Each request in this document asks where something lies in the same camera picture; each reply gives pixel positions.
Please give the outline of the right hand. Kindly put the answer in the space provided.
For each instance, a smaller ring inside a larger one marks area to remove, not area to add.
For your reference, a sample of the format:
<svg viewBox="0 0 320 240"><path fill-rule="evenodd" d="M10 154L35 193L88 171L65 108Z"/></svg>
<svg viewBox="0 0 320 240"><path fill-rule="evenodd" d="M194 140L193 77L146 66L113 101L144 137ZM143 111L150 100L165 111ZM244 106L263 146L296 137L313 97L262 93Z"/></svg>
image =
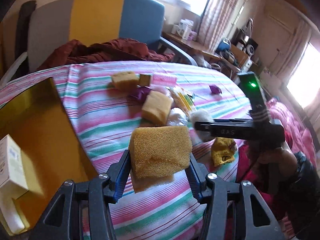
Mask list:
<svg viewBox="0 0 320 240"><path fill-rule="evenodd" d="M262 150L258 141L249 141L248 158L251 171L257 175L256 188L263 193L276 194L279 184L297 170L297 159L287 142L273 150Z"/></svg>

